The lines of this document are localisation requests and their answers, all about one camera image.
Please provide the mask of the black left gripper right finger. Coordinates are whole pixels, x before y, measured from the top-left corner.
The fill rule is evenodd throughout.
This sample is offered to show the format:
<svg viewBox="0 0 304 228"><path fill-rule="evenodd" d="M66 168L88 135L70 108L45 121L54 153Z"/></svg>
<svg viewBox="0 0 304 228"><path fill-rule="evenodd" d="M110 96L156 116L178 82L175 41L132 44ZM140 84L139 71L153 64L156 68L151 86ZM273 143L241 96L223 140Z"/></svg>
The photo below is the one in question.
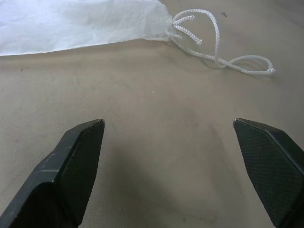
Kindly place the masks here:
<svg viewBox="0 0 304 228"><path fill-rule="evenodd" d="M304 228L304 151L282 130L236 118L247 174L275 228Z"/></svg>

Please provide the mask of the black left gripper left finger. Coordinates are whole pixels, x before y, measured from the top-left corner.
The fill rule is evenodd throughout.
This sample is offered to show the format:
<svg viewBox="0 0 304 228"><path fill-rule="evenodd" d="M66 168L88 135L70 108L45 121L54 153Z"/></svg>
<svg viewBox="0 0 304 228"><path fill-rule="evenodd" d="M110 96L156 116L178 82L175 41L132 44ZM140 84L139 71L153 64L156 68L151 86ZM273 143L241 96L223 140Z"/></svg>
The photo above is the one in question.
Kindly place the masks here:
<svg viewBox="0 0 304 228"><path fill-rule="evenodd" d="M0 215L0 228L78 228L96 179L103 119L69 129Z"/></svg>

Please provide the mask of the white drawstring bag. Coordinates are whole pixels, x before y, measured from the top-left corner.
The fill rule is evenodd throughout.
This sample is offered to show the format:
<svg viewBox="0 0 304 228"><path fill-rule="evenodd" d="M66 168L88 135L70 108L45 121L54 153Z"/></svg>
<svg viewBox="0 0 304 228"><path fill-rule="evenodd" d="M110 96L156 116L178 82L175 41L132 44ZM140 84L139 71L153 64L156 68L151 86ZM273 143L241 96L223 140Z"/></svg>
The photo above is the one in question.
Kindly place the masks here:
<svg viewBox="0 0 304 228"><path fill-rule="evenodd" d="M0 0L0 56L168 40L159 0Z"/></svg>

